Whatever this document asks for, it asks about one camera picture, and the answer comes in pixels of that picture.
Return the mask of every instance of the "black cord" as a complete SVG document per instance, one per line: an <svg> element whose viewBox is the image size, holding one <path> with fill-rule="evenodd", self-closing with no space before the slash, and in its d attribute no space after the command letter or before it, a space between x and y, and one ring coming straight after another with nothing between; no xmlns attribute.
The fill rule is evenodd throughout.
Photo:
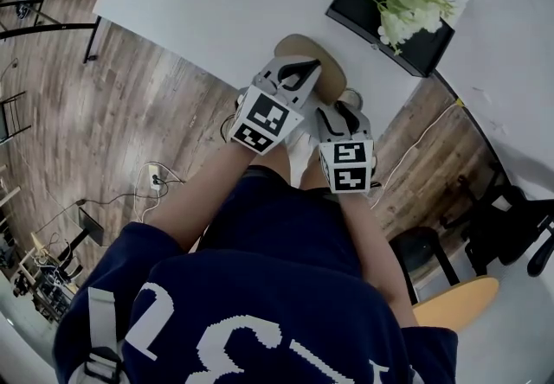
<svg viewBox="0 0 554 384"><path fill-rule="evenodd" d="M164 180L160 180L159 178L157 179L158 182L161 182L163 185L167 185L167 184L171 184L172 182L179 182L181 184L184 184L183 181L177 181L177 180L171 180L171 181L164 181Z"/></svg>
<svg viewBox="0 0 554 384"><path fill-rule="evenodd" d="M3 80L3 77L4 75L6 74L6 72L8 72L8 70L10 70L10 67L11 68L15 68L19 65L19 60L17 58L14 58L10 64L8 64L8 66L3 70L2 72L2 76L0 76L0 81Z"/></svg>
<svg viewBox="0 0 554 384"><path fill-rule="evenodd" d="M235 118L234 113L232 115L229 115L228 117L226 117L222 122L222 126L219 128L219 134L221 135L222 140L225 141L225 143L227 143L227 137L225 137L225 133L224 133L223 129L225 129L225 125L227 125L227 123L233 118Z"/></svg>
<svg viewBox="0 0 554 384"><path fill-rule="evenodd" d="M166 196L167 194L170 193L170 189L169 189L169 186L166 186L167 187L167 191L161 195L159 198L163 198L164 196ZM110 204L112 204L113 202L116 202L119 198L122 198L124 196L136 196L137 198L144 198L144 199L149 199L149 200L157 200L158 197L157 196L142 196L142 195L135 195L134 193L132 194L121 194L121 195L118 195L116 196L115 198L113 198L111 201L109 202L98 202L98 201L95 201L95 200L88 200L88 199L82 199L82 200L79 200L79 201L76 201L74 202L73 204L71 204L70 206L67 206L66 208L64 208L59 214L57 214L54 218L52 218L49 222L47 222L44 226L42 226L41 228L39 228L37 231L35 231L35 234L38 234L39 232L41 232L48 224L51 224L52 222L54 222L54 220L61 216L62 214L65 214L71 207L73 206L84 206L85 204L87 204L88 202L92 202L94 204L98 204L99 206L109 206Z"/></svg>

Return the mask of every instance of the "wooden round board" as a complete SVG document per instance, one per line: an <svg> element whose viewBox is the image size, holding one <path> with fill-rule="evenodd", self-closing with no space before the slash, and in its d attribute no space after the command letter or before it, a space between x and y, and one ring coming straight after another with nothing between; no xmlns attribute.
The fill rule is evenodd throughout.
<svg viewBox="0 0 554 384"><path fill-rule="evenodd" d="M421 326L444 327L460 332L475 321L493 302L499 281L478 277L444 291L414 306L415 319Z"/></svg>
<svg viewBox="0 0 554 384"><path fill-rule="evenodd" d="M307 36L289 35L275 47L275 56L303 55L321 62L321 76L315 85L319 99L327 105L336 102L346 89L346 75L337 61Z"/></svg>

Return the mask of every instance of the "strap buckle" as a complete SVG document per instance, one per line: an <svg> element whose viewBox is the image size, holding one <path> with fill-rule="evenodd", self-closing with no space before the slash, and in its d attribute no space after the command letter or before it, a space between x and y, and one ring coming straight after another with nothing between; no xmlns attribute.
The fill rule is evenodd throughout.
<svg viewBox="0 0 554 384"><path fill-rule="evenodd" d="M119 384L123 362L110 349L93 349L85 362L85 375L106 384Z"/></svg>

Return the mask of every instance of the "cable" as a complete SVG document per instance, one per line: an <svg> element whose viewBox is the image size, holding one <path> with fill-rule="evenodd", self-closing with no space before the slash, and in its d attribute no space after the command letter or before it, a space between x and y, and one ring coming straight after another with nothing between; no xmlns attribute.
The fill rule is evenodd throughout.
<svg viewBox="0 0 554 384"><path fill-rule="evenodd" d="M145 167L148 167L149 165L154 165L154 166L158 166L158 167L161 167L162 169L165 169L167 170L169 173L171 173L173 175L173 177L178 180L180 183L184 184L183 181L181 181L181 179L175 175L175 173L173 173L173 171L169 168L167 168L166 166L164 166L163 164L161 163L156 163L155 161L150 161L149 163L144 163L142 165L142 167L140 168L140 170L138 171L138 175L137 175L137 181L135 182L135 190L134 190L134 200L132 202L132 211L135 213L135 216L137 217L137 220L139 220L140 222L142 222L142 219L141 217L139 216L139 213L137 212L137 197L140 198L139 195L137 195L137 190L139 188L139 181L140 181L140 176L142 175L142 172L143 170L145 169ZM165 193L165 195L167 195L169 193L169 187L167 188L167 192Z"/></svg>
<svg viewBox="0 0 554 384"><path fill-rule="evenodd" d="M222 140L225 141L225 143L227 143L227 137L225 136L225 132L224 132L224 129L225 129L225 125L231 120L231 119L234 119L235 118L235 114L233 113L232 115L229 115L228 117L226 117L223 122L222 122L222 125L221 127L219 128L219 134L221 135L222 137Z"/></svg>
<svg viewBox="0 0 554 384"><path fill-rule="evenodd" d="M54 235L58 235L58 237L56 238L55 241L52 241L52 240L54 239ZM56 242L58 242L58 241L60 240L60 238L61 238L60 234L58 234L57 232L54 232L54 233L52 234L52 236L50 237L50 240L48 241L48 244L47 244L46 246L44 246L44 248L45 248L46 250L49 250L50 247L51 247L53 244L55 244Z"/></svg>
<svg viewBox="0 0 554 384"><path fill-rule="evenodd" d="M151 210L154 210L157 206L159 206L159 199L160 199L160 196L159 196L159 191L158 191L158 203L152 207L152 208L148 208L147 210L145 210L143 213L142 213L142 216L140 217L140 222L145 222L145 215L146 213L150 212Z"/></svg>
<svg viewBox="0 0 554 384"><path fill-rule="evenodd" d="M425 132L420 136L420 138L414 144L412 144L412 146L408 150L406 150L406 153L404 153L404 156L400 160L400 163L398 163L396 167L392 170L392 172L390 172L389 179L383 186L383 193L381 194L381 196L379 196L379 199L375 204L373 204L373 206L371 206L371 208L374 208L383 199L384 194L387 191L387 187L389 186L390 180L392 179L393 175L396 173L398 168L402 165L402 163L404 162L408 154L425 138L425 135L427 135L427 132L430 131L433 128L433 126L436 125L439 121L441 121L442 117L444 117L447 114L447 112L450 111L450 109L456 106L463 106L463 103L461 102L461 100L457 99L455 103L447 107L447 109L443 113L441 113L439 118L437 118L427 129L425 129Z"/></svg>
<svg viewBox="0 0 554 384"><path fill-rule="evenodd" d="M164 196L166 196L169 192L165 192L163 195L160 196L160 198L163 198ZM150 200L157 200L157 197L156 196L141 196L141 195L136 195L136 194L121 194L121 195L118 195L116 196L115 198L113 198L111 201L109 202L98 202L98 201L95 201L95 200L88 200L88 199L82 199L82 200L78 200L74 203L72 203L71 205L67 206L66 208L64 208L59 214L57 214L54 218L52 218L49 222L47 222L44 226L42 226L41 228L39 228L38 230L34 231L35 234L38 234L39 232L41 232L48 224L51 224L52 222L54 222L54 220L56 218L58 218L59 216L61 216L62 214L65 214L71 207L73 206L84 206L85 204L87 204L88 202L92 202L94 204L98 204L99 206L109 206L110 204L116 202L119 198L122 198L124 196L135 196L135 198L145 198L145 199L150 199Z"/></svg>
<svg viewBox="0 0 554 384"><path fill-rule="evenodd" d="M19 66L19 60L17 58L14 58L11 63L8 64L8 66L3 70L2 76L0 76L0 81L3 80L4 75L10 70L10 67L16 68L17 66Z"/></svg>
<svg viewBox="0 0 554 384"><path fill-rule="evenodd" d="M171 184L172 182L180 182L181 184L184 184L181 181L164 181L164 180L160 180L159 178L156 178L156 181L161 182L162 184Z"/></svg>

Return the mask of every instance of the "chair leg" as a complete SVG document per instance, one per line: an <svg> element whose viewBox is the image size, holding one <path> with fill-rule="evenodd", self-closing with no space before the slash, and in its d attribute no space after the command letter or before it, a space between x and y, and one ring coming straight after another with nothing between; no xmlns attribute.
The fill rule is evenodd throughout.
<svg viewBox="0 0 554 384"><path fill-rule="evenodd" d="M469 258L471 267L475 270L475 276L481 277L487 274L486 266L483 266L483 264L478 261L473 255L471 243L467 244L466 246L466 255Z"/></svg>
<svg viewBox="0 0 554 384"><path fill-rule="evenodd" d="M499 179L500 172L502 171L502 168L496 168L493 165L491 165L491 169L494 170L493 177L491 178L491 181L489 181L488 185L486 186L486 192L489 192L494 186L496 186L496 182Z"/></svg>
<svg viewBox="0 0 554 384"><path fill-rule="evenodd" d="M412 279L409 277L409 272L406 268L406 265L404 264L402 255L400 253L397 253L394 247L392 247L392 251L395 253L396 259L398 259L398 264L400 264L400 267L402 268L404 281L406 281L406 286L408 287L409 300L411 301L412 305L416 305L419 302L417 299L416 290L414 289L414 285L412 284Z"/></svg>
<svg viewBox="0 0 554 384"><path fill-rule="evenodd" d="M433 252L435 253L436 258L439 261L439 264L442 267L442 270L444 271L444 274L447 276L447 280L450 283L450 285L457 285L460 283L460 279L458 278L458 275L456 275L456 272L454 268L452 267L452 264L450 264L450 259L448 259L448 256L444 253L444 250L442 249L441 242L439 241L438 235L435 237L429 238L429 244L433 248Z"/></svg>
<svg viewBox="0 0 554 384"><path fill-rule="evenodd" d="M444 216L442 216L439 219L439 222L441 223L441 226L445 230L449 230L450 228L455 228L455 227L461 226L465 222L470 221L472 218L473 218L473 208L470 208L467 212L464 212L462 215L460 215L455 220L452 220L452 221L448 222L447 219Z"/></svg>
<svg viewBox="0 0 554 384"><path fill-rule="evenodd" d="M471 200L472 204L477 204L479 200L475 197L475 195L469 188L469 181L467 180L467 178L465 178L463 175L458 176L458 183L460 184L461 190Z"/></svg>
<svg viewBox="0 0 554 384"><path fill-rule="evenodd" d="M20 129L16 133L12 133L11 135L8 135L8 137L5 139L5 141L8 141L9 139L12 139L14 136L19 135L20 133L24 133L25 131L27 131L31 127L32 127L32 125L28 125L27 127L23 127L22 129Z"/></svg>
<svg viewBox="0 0 554 384"><path fill-rule="evenodd" d="M27 91L16 93L15 95L13 95L13 96L11 96L7 99L3 99L0 104L11 103L11 102L15 101L16 99L21 98L25 93L27 93Z"/></svg>

